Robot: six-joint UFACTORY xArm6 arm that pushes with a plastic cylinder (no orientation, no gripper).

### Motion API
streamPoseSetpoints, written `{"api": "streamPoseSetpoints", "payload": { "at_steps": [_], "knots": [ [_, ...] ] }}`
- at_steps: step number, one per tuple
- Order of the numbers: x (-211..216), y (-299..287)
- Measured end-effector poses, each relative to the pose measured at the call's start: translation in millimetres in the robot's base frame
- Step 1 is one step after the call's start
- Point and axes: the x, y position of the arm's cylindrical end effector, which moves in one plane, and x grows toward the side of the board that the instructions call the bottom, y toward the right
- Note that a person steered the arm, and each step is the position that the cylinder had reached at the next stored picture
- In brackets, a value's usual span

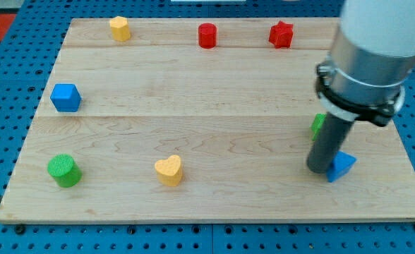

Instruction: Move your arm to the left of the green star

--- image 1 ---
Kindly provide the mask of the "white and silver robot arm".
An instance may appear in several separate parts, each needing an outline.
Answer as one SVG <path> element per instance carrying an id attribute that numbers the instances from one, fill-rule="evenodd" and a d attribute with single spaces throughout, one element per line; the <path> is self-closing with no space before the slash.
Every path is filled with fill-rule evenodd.
<path id="1" fill-rule="evenodd" d="M 346 0 L 333 43 L 316 72 L 329 114 L 386 126 L 402 108 L 415 66 L 415 0 Z"/>

